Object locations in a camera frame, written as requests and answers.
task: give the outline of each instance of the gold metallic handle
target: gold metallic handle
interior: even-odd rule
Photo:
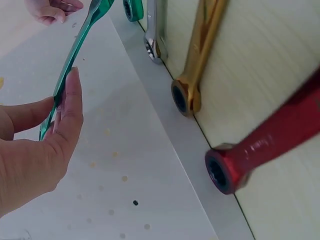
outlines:
[[[201,108],[199,83],[227,0],[200,0],[182,74],[171,84],[172,97],[184,116]]]

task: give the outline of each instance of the red metallic handle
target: red metallic handle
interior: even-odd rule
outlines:
[[[276,112],[230,149],[211,149],[205,163],[216,187],[232,194],[256,167],[320,132],[320,68]]]

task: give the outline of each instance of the dark hole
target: dark hole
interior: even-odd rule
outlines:
[[[173,87],[172,95],[173,95],[174,102],[175,102],[176,106],[179,108],[179,110],[181,112],[185,113],[187,110],[185,98],[177,86]]]
[[[225,187],[227,184],[225,174],[222,171],[220,165],[215,160],[211,160],[211,162],[209,163],[209,170],[212,179],[221,187]]]
[[[124,1],[123,6],[124,6],[124,10],[125,10],[125,14],[126,14],[127,18],[128,18],[128,19],[131,19],[130,6],[129,6],[129,3],[128,3],[127,0]]]

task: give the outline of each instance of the wrench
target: wrench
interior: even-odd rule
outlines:
[[[302,87],[237,145],[209,150],[205,165],[224,194],[244,187],[250,172],[320,132],[320,67]]]
[[[165,45],[166,0],[147,0],[147,27],[144,45],[149,57],[156,64],[161,64],[168,57]]]
[[[123,9],[129,22],[136,22],[144,17],[144,7],[141,0],[123,0]]]
[[[199,1],[184,70],[171,84],[174,103],[186,117],[201,108],[199,83],[226,3],[227,0]]]

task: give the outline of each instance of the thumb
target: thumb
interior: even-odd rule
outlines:
[[[53,106],[54,98],[48,97],[41,101],[23,105],[2,106],[2,109],[11,119],[14,133],[19,133],[42,123],[49,115]]]
[[[38,13],[38,18],[42,17],[52,17],[60,21],[61,23],[64,23],[66,20],[66,14],[65,12],[57,7],[53,6],[44,6],[40,9]]]

